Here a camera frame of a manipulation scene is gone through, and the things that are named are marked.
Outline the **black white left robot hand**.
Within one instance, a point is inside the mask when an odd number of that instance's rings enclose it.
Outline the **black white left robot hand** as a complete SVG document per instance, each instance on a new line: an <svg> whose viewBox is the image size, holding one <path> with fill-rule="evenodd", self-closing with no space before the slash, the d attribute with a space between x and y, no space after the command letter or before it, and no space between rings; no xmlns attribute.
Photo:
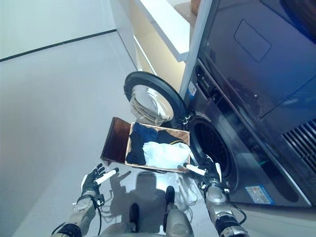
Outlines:
<svg viewBox="0 0 316 237"><path fill-rule="evenodd" d="M105 171L105 167L102 163L96 165L90 173L84 175L84 178L81 182L81 195L99 195L99 188L101 184L110 179L118 172L118 167L110 171Z"/></svg>

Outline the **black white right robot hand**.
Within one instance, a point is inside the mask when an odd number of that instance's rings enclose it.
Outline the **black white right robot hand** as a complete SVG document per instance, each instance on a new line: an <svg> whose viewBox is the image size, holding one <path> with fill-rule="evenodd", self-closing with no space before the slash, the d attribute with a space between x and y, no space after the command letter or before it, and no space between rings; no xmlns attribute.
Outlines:
<svg viewBox="0 0 316 237"><path fill-rule="evenodd" d="M183 163L183 166L189 171L199 175L205 183L217 182L221 184L222 178L219 163L214 162L207 154L203 154L200 158L202 161L200 166L188 163Z"/></svg>

